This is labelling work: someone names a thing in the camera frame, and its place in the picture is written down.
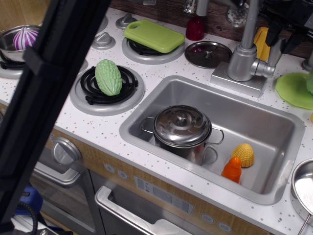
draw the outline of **purple onion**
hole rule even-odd
[[[37,36],[38,31],[23,27],[14,36],[13,44],[16,50],[25,50],[27,46],[32,47],[34,45]]]

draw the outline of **wooden backsplash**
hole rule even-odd
[[[0,31],[43,22],[50,0],[0,0]]]
[[[183,11],[184,0],[156,0],[155,6],[144,6],[142,3],[133,3],[129,0],[112,0],[111,7],[132,14],[141,15],[154,20],[186,27],[189,19],[195,15]],[[208,14],[203,17],[205,32],[224,38],[241,41],[243,28],[234,28],[227,21],[225,13],[227,6],[211,1]],[[268,26],[263,19],[259,19],[259,26]],[[289,38],[288,32],[282,31],[282,35]],[[313,49],[313,42],[302,43],[291,54],[302,58],[308,58]]]

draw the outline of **control panel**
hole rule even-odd
[[[180,209],[181,211],[191,214],[193,209],[195,208],[190,203],[183,201],[181,198],[143,180],[134,176],[135,184],[138,189],[149,193],[150,195],[161,199],[162,201]]]

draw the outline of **faucet handle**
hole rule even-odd
[[[271,46],[268,56],[268,66],[276,67],[280,57],[282,56],[282,51],[286,46],[286,39],[282,36],[278,36],[276,42]]]

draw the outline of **black frame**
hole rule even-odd
[[[0,234],[12,214],[109,7],[110,0],[51,0],[0,127]]]

